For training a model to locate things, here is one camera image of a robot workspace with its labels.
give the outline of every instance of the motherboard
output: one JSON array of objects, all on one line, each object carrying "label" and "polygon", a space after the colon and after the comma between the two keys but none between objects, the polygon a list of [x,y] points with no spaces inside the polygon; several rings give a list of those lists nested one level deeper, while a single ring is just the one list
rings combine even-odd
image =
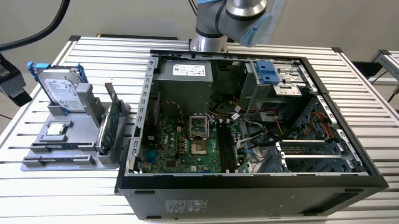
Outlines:
[{"label": "motherboard", "polygon": [[[215,120],[207,120],[206,124],[198,117],[185,120],[185,125],[181,120],[167,119],[162,120],[162,128],[159,135],[159,146],[157,150],[146,150],[146,161],[143,163],[143,171],[146,173],[225,173],[222,168],[222,160],[225,160],[221,153],[218,125]],[[247,173],[247,160],[245,156],[238,156],[235,142],[242,138],[239,131],[239,124],[225,124],[230,129],[231,148],[229,152],[235,158],[237,173]],[[206,133],[207,136],[194,137],[193,133]]]}]

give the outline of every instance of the black computer chassis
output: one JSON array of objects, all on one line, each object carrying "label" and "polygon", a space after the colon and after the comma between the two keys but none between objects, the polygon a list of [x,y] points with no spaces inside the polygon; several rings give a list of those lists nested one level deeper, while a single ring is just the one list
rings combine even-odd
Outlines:
[{"label": "black computer chassis", "polygon": [[[115,193],[126,196],[141,219],[326,216],[389,187],[306,57],[151,51],[159,59],[179,60],[187,54],[202,60],[211,60],[215,55],[235,61],[300,60],[370,175],[126,176],[126,149]],[[171,206],[183,206],[186,210],[167,211]]]}]

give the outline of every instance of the open computer tower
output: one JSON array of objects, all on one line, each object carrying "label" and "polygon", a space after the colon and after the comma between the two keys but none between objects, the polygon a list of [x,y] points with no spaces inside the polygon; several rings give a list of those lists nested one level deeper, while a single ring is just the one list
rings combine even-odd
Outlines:
[{"label": "open computer tower", "polygon": [[385,188],[306,58],[151,51],[115,187],[141,219],[325,216]]}]

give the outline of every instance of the power supply label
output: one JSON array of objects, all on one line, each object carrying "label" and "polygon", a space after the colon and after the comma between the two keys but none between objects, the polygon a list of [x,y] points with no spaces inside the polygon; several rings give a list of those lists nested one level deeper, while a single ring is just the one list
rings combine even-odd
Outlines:
[{"label": "power supply label", "polygon": [[66,79],[47,79],[50,88],[58,104],[73,112],[85,111],[82,101],[75,91],[74,84]]},{"label": "power supply label", "polygon": [[205,212],[209,200],[166,200],[169,213]]},{"label": "power supply label", "polygon": [[174,65],[175,76],[206,76],[205,65],[177,64]]}]

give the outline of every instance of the aluminum workbench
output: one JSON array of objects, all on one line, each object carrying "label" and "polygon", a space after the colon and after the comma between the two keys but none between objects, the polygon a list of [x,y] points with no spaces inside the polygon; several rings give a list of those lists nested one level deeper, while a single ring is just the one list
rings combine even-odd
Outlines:
[{"label": "aluminum workbench", "polygon": [[[54,64],[86,68],[94,93],[110,101],[113,82],[131,104],[133,123],[142,93],[150,49],[189,50],[187,41],[81,37],[71,39]],[[179,220],[179,223],[399,223],[399,115],[384,100],[344,53],[333,48],[230,44],[230,53],[308,57],[390,188],[329,217],[285,219]],[[114,195],[118,170],[22,172],[49,116],[49,98],[39,87],[0,136],[0,223],[141,223],[123,196]]]}]

